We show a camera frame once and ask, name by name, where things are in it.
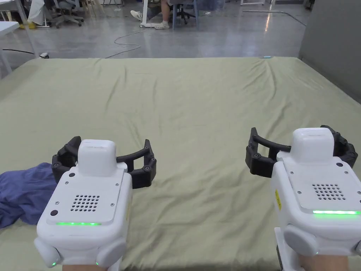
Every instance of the white sneaker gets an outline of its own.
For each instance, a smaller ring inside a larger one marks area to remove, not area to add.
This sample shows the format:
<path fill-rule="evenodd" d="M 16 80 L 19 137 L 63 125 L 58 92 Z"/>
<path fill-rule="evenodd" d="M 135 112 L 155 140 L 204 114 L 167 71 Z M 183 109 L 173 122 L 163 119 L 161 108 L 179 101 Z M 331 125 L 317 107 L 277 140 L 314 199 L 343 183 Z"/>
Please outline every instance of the white sneaker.
<path fill-rule="evenodd" d="M 135 11 L 135 10 L 131 10 L 130 14 L 132 14 L 132 16 L 140 21 L 143 20 L 143 14 L 140 11 Z"/>
<path fill-rule="evenodd" d="M 155 29 L 169 29 L 169 24 L 167 22 L 161 22 L 154 25 Z"/>

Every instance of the green indicator light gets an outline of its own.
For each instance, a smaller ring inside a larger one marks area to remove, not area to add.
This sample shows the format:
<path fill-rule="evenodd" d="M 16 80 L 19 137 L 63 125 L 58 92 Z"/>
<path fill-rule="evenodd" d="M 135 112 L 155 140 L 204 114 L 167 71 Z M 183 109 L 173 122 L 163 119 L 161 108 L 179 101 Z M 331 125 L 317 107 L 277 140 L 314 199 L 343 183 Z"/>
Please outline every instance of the green indicator light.
<path fill-rule="evenodd" d="M 329 215 L 360 215 L 358 211 L 313 211 L 314 214 L 329 214 Z"/>
<path fill-rule="evenodd" d="M 57 225 L 72 225 L 72 226 L 100 226 L 101 223 L 85 223 L 85 222 L 58 222 Z"/>

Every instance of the blue cloth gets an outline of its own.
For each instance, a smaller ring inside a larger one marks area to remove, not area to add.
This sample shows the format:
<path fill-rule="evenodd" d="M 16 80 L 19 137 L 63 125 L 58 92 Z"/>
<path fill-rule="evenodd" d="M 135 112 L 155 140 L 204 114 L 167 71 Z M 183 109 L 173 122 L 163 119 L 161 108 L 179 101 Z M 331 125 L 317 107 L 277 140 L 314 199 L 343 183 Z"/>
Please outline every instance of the blue cloth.
<path fill-rule="evenodd" d="M 51 165 L 7 171 L 0 175 L 0 228 L 17 219 L 38 223 L 56 187 Z"/>

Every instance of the rolling chair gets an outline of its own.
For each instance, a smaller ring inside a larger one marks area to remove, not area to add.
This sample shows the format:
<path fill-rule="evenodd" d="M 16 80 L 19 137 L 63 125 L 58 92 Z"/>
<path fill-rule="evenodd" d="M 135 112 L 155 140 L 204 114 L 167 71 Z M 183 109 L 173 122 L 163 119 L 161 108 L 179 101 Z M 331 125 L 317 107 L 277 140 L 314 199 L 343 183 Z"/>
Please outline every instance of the rolling chair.
<path fill-rule="evenodd" d="M 188 24 L 187 19 L 190 17 L 195 18 L 197 29 L 199 29 L 199 14 L 196 0 L 170 0 L 170 3 L 173 4 L 173 29 L 175 29 L 177 16 L 184 20 L 185 25 Z M 194 15 L 185 12 L 184 5 L 193 5 Z"/>
<path fill-rule="evenodd" d="M 59 28 L 59 24 L 62 22 L 74 22 L 77 23 L 78 26 L 82 26 L 82 22 L 84 22 L 84 18 L 80 16 L 75 16 L 72 12 L 76 12 L 80 9 L 79 0 L 54 0 L 54 8 L 59 10 L 57 14 L 58 17 L 55 18 L 55 26 Z"/>

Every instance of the gray partition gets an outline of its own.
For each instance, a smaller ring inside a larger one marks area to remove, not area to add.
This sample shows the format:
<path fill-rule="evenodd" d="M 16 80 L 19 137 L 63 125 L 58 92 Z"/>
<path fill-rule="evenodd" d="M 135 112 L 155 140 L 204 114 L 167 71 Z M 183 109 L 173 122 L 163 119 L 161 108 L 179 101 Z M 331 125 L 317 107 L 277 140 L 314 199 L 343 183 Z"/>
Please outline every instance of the gray partition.
<path fill-rule="evenodd" d="M 361 103 L 361 1 L 316 0 L 299 58 Z"/>

